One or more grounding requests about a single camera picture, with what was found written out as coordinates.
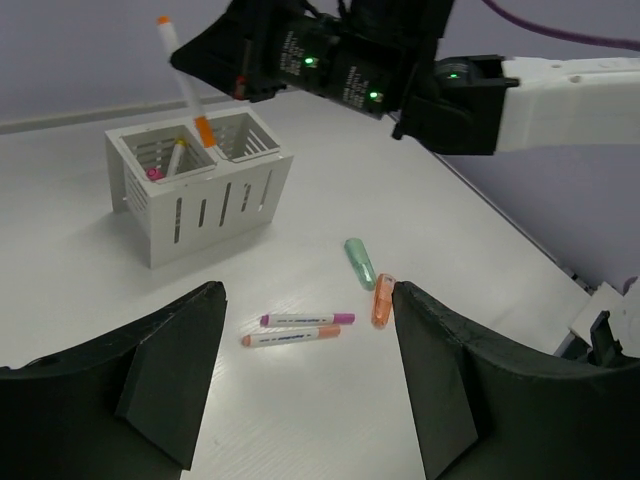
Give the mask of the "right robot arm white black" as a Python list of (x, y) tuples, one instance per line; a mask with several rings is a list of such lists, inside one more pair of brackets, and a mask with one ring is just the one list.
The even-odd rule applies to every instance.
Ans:
[(395, 116), (395, 139), (441, 155), (639, 140), (639, 45), (616, 58), (439, 58), (449, 1), (233, 1), (169, 56), (177, 71), (238, 100), (287, 87), (364, 115)]

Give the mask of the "white marker yellow cap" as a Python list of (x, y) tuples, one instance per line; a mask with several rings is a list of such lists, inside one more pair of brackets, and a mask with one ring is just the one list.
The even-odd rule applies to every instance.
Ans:
[(177, 139), (172, 151), (169, 164), (166, 169), (166, 177), (172, 177), (178, 173), (182, 159), (186, 151), (187, 143), (184, 139)]

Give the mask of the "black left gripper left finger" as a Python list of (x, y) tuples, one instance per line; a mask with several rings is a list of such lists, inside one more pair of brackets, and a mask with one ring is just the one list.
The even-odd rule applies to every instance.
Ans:
[(227, 308), (209, 281), (136, 321), (1, 370), (4, 471), (191, 468)]

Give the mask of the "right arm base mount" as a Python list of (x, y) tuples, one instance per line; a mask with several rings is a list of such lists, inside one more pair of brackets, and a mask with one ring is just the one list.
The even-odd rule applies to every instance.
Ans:
[(591, 294), (586, 306), (569, 325), (569, 333), (554, 352), (555, 356), (577, 358), (593, 346), (592, 333), (600, 314), (608, 316), (607, 323), (614, 340), (620, 342), (622, 353), (639, 357), (639, 277), (628, 279), (619, 293), (603, 282)]

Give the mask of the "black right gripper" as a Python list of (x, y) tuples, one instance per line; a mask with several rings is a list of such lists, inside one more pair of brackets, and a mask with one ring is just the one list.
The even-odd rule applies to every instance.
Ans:
[(450, 1), (233, 1), (170, 56), (176, 70), (236, 100), (257, 103), (287, 87), (365, 115), (399, 111), (433, 65)]

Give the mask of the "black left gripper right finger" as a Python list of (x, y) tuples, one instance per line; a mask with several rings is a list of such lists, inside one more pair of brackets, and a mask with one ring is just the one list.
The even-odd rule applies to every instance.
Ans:
[(515, 342), (410, 282), (396, 333), (429, 479), (635, 479), (639, 361), (600, 314), (567, 359)]

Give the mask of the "white marker pink caps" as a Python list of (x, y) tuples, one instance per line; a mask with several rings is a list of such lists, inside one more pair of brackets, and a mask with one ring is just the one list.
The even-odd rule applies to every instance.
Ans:
[(158, 181), (158, 180), (162, 180), (165, 177), (165, 175), (158, 168), (150, 168), (146, 171), (146, 177), (150, 181)]

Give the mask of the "white marker orange cap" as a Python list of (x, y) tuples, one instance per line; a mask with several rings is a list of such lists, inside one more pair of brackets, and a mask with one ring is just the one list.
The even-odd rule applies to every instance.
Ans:
[[(175, 28), (168, 16), (160, 16), (156, 19), (156, 25), (162, 40), (167, 59), (171, 60), (172, 55), (179, 49), (180, 43)], [(202, 145), (205, 148), (212, 148), (216, 145), (216, 139), (211, 126), (206, 118), (203, 105), (195, 90), (191, 77), (169, 64), (174, 72), (174, 76), (181, 89), (186, 105), (193, 118), (195, 128), (199, 134)]]

